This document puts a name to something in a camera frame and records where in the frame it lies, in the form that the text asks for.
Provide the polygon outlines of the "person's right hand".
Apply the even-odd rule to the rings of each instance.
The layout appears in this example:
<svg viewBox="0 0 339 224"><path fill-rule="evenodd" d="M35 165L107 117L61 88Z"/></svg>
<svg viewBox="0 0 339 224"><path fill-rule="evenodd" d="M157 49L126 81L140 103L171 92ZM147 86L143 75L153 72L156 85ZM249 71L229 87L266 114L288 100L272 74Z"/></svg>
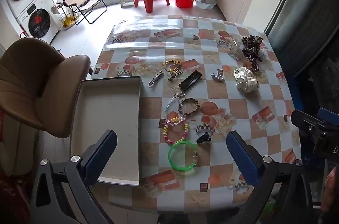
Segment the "person's right hand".
<svg viewBox="0 0 339 224"><path fill-rule="evenodd" d="M336 168L334 167L330 173L328 174L325 181L325 189L321 202L321 211L323 213L328 212L330 206L334 202L334 197L336 196L336 186L338 185L338 181L336 178Z"/></svg>

